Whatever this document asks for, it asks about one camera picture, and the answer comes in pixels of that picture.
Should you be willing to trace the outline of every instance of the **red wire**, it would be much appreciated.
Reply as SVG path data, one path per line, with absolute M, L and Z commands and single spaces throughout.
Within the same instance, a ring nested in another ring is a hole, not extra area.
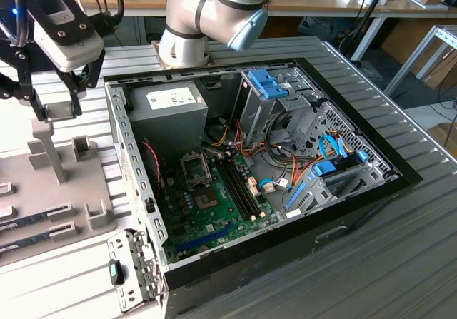
M 159 191 L 161 189 L 160 187 L 160 165 L 159 165 L 159 159 L 157 158 L 157 155 L 156 155 L 156 152 L 154 151 L 154 149 L 152 149 L 152 147 L 147 144 L 146 142 L 142 142 L 151 152 L 152 154 L 154 155 L 154 159 L 156 160 L 156 168 L 157 168 L 157 197 L 159 197 Z

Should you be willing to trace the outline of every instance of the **power supply label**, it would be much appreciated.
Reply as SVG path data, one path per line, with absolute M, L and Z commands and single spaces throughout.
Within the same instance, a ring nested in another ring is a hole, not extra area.
M 146 97 L 153 110 L 196 103 L 196 100 L 188 87 L 149 92 Z

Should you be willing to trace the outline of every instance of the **desk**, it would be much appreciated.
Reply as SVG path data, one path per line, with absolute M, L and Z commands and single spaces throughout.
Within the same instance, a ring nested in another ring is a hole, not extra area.
M 423 181 L 360 230 L 183 318 L 453 318 L 449 313 L 457 311 L 457 161 L 316 37 L 261 39 L 243 53 L 216 42 L 209 47 L 217 64 L 307 58 Z M 131 46 L 108 48 L 101 72 L 128 74 L 159 68 L 153 49 Z M 0 71 L 15 74 L 4 64 Z M 56 74 L 35 75 L 33 82 L 44 103 L 69 97 Z M 113 147 L 102 80 L 87 92 L 81 107 L 83 116 L 56 123 L 53 139 L 68 144 L 71 137 L 85 134 L 97 142 L 117 229 L 0 268 L 5 318 L 122 317 L 107 269 L 105 242 L 117 230 L 134 227 L 135 220 Z M 0 121 L 8 127 L 33 116 L 31 108 L 14 99 L 0 102 Z M 2 138 L 0 157 L 8 143 L 26 151 L 22 131 Z M 155 303 L 149 303 L 125 318 L 162 317 Z
M 94 0 L 82 0 L 89 9 L 96 8 Z M 109 8 L 116 7 L 116 0 L 108 0 Z M 126 16 L 165 16 L 166 0 L 124 0 Z M 342 0 L 269 0 L 269 16 L 315 16 L 315 17 L 356 17 L 360 5 L 346 4 Z M 371 15 L 374 20 L 352 60 L 359 61 L 387 18 L 457 18 L 457 8 L 449 11 L 425 10 L 409 0 L 388 0 L 386 5 L 377 6 Z

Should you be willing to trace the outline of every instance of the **label sticker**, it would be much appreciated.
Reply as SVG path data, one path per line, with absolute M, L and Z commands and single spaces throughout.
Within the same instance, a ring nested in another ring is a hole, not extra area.
M 8 224 L 8 225 L 3 225 L 3 226 L 0 226 L 0 231 L 6 230 L 7 228 L 15 228 L 16 226 L 17 226 L 17 223 L 11 223 L 11 224 Z
M 146 97 L 153 110 L 196 102 L 191 90 L 188 87 L 149 92 Z
M 280 83 L 279 87 L 281 87 L 281 88 L 292 88 L 292 86 L 290 85 L 289 82 Z
M 0 249 L 0 253 L 4 253 L 5 251 L 10 251 L 10 250 L 16 249 L 18 247 L 19 247 L 19 245 L 13 244 L 13 245 Z
M 288 184 L 288 180 L 286 178 L 282 178 L 280 181 L 279 181 L 279 185 L 281 187 L 287 187 L 287 184 Z
M 289 213 L 286 213 L 286 217 L 287 218 L 292 218 L 292 217 L 295 217 L 295 216 L 297 216 L 299 214 L 301 214 L 300 208 L 296 208 L 295 210 L 290 211 Z

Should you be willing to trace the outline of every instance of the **blue pci slot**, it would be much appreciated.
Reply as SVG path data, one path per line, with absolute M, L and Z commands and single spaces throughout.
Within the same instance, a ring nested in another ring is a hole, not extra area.
M 191 240 L 189 242 L 185 242 L 185 243 L 179 244 L 179 245 L 176 246 L 176 250 L 178 252 L 185 251 L 185 250 L 188 250 L 188 249 L 195 248 L 196 246 L 200 246 L 200 245 L 202 245 L 204 243 L 211 242 L 212 240 L 218 239 L 218 238 L 226 235 L 227 232 L 229 232 L 232 229 L 232 227 L 233 227 L 233 224 L 230 224 L 229 226 L 226 226 L 225 228 L 222 228 L 219 231 L 210 233 L 209 235 L 206 235 L 206 236 Z

